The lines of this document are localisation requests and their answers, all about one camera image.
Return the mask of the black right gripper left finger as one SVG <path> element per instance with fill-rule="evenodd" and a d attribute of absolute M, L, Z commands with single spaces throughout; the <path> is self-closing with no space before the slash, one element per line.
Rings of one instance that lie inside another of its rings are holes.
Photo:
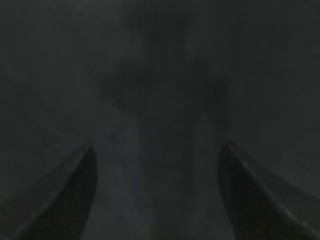
<path fill-rule="evenodd" d="M 80 240 L 97 184 L 95 150 L 83 145 L 27 190 L 0 204 L 0 238 Z"/>

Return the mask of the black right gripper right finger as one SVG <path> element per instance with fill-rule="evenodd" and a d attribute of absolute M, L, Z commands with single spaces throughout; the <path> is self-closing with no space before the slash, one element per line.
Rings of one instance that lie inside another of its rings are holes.
<path fill-rule="evenodd" d="M 320 200 L 272 174 L 233 141 L 218 154 L 218 187 L 237 240 L 320 238 Z"/>

